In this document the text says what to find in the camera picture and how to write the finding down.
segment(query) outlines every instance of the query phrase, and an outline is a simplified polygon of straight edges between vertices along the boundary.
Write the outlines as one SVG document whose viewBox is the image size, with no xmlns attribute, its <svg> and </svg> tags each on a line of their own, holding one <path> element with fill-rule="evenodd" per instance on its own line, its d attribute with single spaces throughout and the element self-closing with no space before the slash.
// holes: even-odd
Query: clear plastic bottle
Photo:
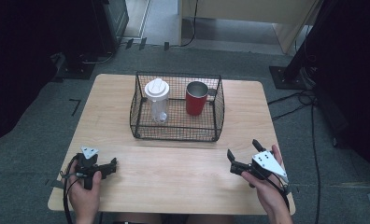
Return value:
<svg viewBox="0 0 370 224">
<path fill-rule="evenodd" d="M 152 119 L 157 123 L 168 120 L 168 94 L 170 87 L 161 78 L 155 78 L 145 86 Z"/>
</svg>

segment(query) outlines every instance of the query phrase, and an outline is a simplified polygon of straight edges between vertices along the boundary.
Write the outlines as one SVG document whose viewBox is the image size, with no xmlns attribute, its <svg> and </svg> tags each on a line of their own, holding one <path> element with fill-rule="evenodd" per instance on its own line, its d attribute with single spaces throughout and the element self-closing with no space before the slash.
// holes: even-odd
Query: table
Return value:
<svg viewBox="0 0 370 224">
<path fill-rule="evenodd" d="M 183 18 L 193 18 L 197 0 L 178 0 L 179 44 Z M 203 0 L 197 17 L 273 23 L 278 43 L 287 53 L 306 24 L 313 25 L 321 0 Z"/>
<path fill-rule="evenodd" d="M 253 138 L 265 147 L 277 142 L 263 86 L 234 80 L 223 80 L 222 85 L 225 121 L 218 142 L 147 141 L 134 139 L 130 131 L 135 76 L 99 75 L 62 170 L 82 146 L 100 150 L 98 164 L 118 159 L 117 173 L 102 181 L 100 211 L 265 214 L 256 190 L 229 172 L 226 157 L 230 148 L 237 161 L 250 162 L 257 153 Z M 293 214 L 291 194 L 289 201 Z M 62 189 L 53 189 L 48 205 L 51 210 L 64 210 Z"/>
</svg>

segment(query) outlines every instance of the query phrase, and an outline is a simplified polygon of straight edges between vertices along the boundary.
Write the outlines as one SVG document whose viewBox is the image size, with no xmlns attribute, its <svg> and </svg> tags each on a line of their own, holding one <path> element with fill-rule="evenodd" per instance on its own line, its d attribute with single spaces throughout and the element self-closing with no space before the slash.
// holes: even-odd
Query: red tumbler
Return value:
<svg viewBox="0 0 370 224">
<path fill-rule="evenodd" d="M 198 116 L 203 112 L 208 94 L 208 86 L 200 81 L 193 81 L 186 88 L 186 112 Z"/>
</svg>

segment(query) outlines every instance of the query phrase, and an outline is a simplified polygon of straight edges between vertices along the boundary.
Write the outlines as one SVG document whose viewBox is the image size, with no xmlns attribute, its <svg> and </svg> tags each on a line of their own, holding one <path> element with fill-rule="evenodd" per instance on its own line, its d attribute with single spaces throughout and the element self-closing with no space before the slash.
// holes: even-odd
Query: floor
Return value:
<svg viewBox="0 0 370 224">
<path fill-rule="evenodd" d="M 129 23 L 124 41 L 133 38 L 147 44 L 178 45 L 178 1 L 176 0 L 126 0 Z M 190 42 L 193 34 L 192 18 L 184 19 L 182 44 Z M 264 54 L 284 54 L 273 25 L 265 22 L 196 19 L 196 35 L 187 48 L 245 51 Z M 307 27 L 298 36 L 287 53 L 294 55 L 305 39 Z"/>
</svg>

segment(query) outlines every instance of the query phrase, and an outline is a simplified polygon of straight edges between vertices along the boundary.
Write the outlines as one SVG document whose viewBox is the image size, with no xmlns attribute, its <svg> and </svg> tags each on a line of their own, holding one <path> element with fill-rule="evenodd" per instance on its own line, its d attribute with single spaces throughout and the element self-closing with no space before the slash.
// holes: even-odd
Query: wire basket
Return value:
<svg viewBox="0 0 370 224">
<path fill-rule="evenodd" d="M 144 90 L 157 77 L 170 86 L 168 121 L 164 124 L 153 121 Z M 206 104 L 199 116 L 188 115 L 185 108 L 186 88 L 193 81 L 202 81 L 208 86 Z M 221 76 L 158 72 L 135 75 L 135 95 L 130 108 L 130 128 L 135 138 L 216 142 L 222 132 L 224 112 Z"/>
</svg>

